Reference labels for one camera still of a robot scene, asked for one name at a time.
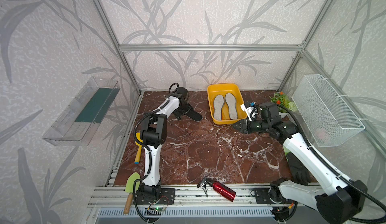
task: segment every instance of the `black glove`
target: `black glove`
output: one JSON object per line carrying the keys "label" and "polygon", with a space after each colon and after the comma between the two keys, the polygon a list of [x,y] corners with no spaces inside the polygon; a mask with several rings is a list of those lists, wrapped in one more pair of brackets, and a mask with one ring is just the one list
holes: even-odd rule
{"label": "black glove", "polygon": [[292,174],[292,181],[308,186],[308,183],[311,182],[311,178],[306,166],[304,166],[293,153],[287,154],[287,161]]}

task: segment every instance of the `white vent grille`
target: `white vent grille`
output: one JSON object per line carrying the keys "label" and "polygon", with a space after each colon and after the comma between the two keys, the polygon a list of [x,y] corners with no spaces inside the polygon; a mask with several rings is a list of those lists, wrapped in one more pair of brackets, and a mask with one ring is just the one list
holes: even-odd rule
{"label": "white vent grille", "polygon": [[[142,215],[147,216],[146,208],[140,207]],[[168,207],[161,212],[162,217],[272,217],[272,207]],[[128,215],[123,214],[123,208],[101,208],[98,217],[138,217],[135,208]]]}

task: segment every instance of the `red spray bottle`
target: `red spray bottle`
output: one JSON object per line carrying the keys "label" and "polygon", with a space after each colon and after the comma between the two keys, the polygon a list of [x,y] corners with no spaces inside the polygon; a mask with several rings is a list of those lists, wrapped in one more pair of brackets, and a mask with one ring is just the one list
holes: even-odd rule
{"label": "red spray bottle", "polygon": [[231,188],[221,184],[220,182],[208,178],[207,176],[205,176],[204,179],[202,179],[202,181],[197,185],[197,188],[202,188],[204,190],[206,197],[208,197],[208,193],[206,191],[206,184],[209,184],[210,187],[213,187],[215,192],[219,193],[223,197],[233,202],[236,196],[236,192]]}

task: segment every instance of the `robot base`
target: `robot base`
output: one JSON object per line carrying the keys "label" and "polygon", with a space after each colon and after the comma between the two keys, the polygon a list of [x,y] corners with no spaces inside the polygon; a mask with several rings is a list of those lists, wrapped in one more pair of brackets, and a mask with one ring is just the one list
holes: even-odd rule
{"label": "robot base", "polygon": [[160,192],[155,197],[149,193],[144,191],[136,192],[136,201],[138,205],[147,205],[157,201],[161,196],[166,196],[166,198],[162,198],[157,204],[160,205],[172,205],[174,204],[174,198],[176,195],[176,189],[174,188],[159,188]]}

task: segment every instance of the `green pad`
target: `green pad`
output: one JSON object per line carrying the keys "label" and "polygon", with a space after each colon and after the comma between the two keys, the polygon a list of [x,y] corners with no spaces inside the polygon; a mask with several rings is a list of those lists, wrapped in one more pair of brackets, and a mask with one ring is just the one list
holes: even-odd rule
{"label": "green pad", "polygon": [[[131,174],[131,176],[127,179],[125,192],[132,193],[133,187],[134,187],[134,181],[140,178],[141,176],[137,172],[134,172],[133,174]],[[136,191],[138,190],[138,188],[139,188],[139,181],[136,183]]]}
{"label": "green pad", "polygon": [[100,124],[118,92],[119,89],[99,88],[75,119],[75,122]]}

